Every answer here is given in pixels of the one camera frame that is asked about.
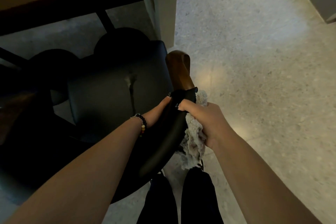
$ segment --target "bracelet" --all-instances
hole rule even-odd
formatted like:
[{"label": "bracelet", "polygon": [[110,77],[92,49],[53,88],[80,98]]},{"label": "bracelet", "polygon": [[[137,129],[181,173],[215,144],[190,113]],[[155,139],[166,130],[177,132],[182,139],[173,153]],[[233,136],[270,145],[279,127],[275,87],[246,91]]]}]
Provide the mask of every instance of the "bracelet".
[{"label": "bracelet", "polygon": [[142,125],[141,125],[141,134],[140,134],[139,137],[142,137],[142,134],[145,132],[145,130],[147,128],[147,122],[146,122],[145,118],[140,113],[137,113],[133,117],[138,117],[141,120],[141,123],[142,123]]}]

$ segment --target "pants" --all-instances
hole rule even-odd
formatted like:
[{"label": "pants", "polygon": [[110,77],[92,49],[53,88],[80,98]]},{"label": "pants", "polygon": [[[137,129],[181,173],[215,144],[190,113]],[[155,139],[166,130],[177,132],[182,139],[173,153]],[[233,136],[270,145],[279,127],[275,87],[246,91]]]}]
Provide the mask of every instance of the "pants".
[{"label": "pants", "polygon": [[[137,224],[178,224],[177,207],[172,188],[166,177],[153,178],[145,205]],[[200,168],[188,171],[181,201],[181,224],[223,224],[219,213],[215,187],[210,176]]]}]

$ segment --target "black and white shoe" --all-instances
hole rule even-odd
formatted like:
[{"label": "black and white shoe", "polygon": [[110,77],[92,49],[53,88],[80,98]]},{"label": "black and white shoe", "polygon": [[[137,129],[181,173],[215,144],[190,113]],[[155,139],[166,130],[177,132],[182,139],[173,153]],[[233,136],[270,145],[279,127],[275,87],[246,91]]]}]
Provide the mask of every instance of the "black and white shoe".
[{"label": "black and white shoe", "polygon": [[162,175],[162,176],[166,177],[166,175],[165,175],[165,171],[163,171],[163,169],[161,169],[161,170],[157,173],[157,175]]},{"label": "black and white shoe", "polygon": [[203,163],[203,159],[201,159],[201,161],[197,164],[198,168],[200,168],[203,172],[204,172],[204,163]]}]

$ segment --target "white cloth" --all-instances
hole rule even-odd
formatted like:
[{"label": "white cloth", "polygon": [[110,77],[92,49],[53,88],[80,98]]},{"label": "white cloth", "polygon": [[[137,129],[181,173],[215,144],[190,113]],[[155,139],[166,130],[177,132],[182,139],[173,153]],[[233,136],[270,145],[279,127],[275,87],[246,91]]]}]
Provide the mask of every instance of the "white cloth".
[{"label": "white cloth", "polygon": [[[208,96],[204,90],[196,93],[196,104],[207,106]],[[203,126],[190,113],[187,113],[185,120],[188,128],[181,142],[183,152],[178,152],[181,157],[182,169],[195,167],[204,156],[206,135],[202,132]]]}]

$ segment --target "terrazzo floor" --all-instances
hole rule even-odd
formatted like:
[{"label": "terrazzo floor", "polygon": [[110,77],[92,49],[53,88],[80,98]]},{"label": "terrazzo floor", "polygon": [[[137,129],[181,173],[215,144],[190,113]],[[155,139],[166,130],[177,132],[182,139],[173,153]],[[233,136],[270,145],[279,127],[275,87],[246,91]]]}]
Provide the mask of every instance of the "terrazzo floor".
[{"label": "terrazzo floor", "polygon": [[[108,14],[155,38],[143,2]],[[176,15],[170,50],[190,55],[194,84],[323,224],[335,223],[336,24],[308,0],[178,0]],[[2,36],[0,46],[26,58],[49,48],[83,57],[103,34],[92,14]],[[67,105],[56,112],[71,119]],[[245,223],[211,150],[204,163],[224,223]],[[186,173],[177,156],[165,171],[179,208]],[[135,224],[148,188],[111,205],[103,223]],[[0,223],[15,208],[0,193]]]}]

